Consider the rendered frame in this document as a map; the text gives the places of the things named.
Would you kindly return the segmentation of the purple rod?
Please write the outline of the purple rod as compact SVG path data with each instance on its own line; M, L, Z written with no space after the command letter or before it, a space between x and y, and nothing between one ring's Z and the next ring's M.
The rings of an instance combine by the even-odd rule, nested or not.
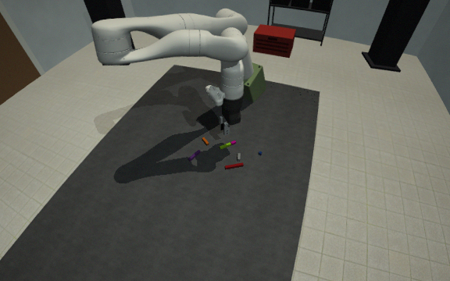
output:
M193 158L195 158L201 151L197 150L189 159L188 161L191 161Z

